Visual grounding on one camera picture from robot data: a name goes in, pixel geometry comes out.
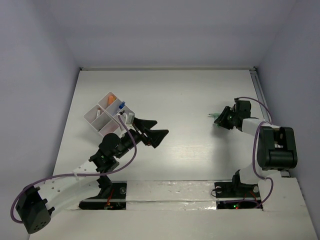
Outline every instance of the screw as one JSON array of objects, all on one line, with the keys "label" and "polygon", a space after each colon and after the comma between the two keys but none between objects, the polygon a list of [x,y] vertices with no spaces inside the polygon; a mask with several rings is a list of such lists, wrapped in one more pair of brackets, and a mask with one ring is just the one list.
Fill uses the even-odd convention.
[{"label": "screw", "polygon": [[254,193],[259,192],[259,187],[258,187],[258,186],[255,186],[255,187],[253,188],[253,192],[254,192]]},{"label": "screw", "polygon": [[120,188],[120,194],[126,194],[127,189],[125,187]]}]

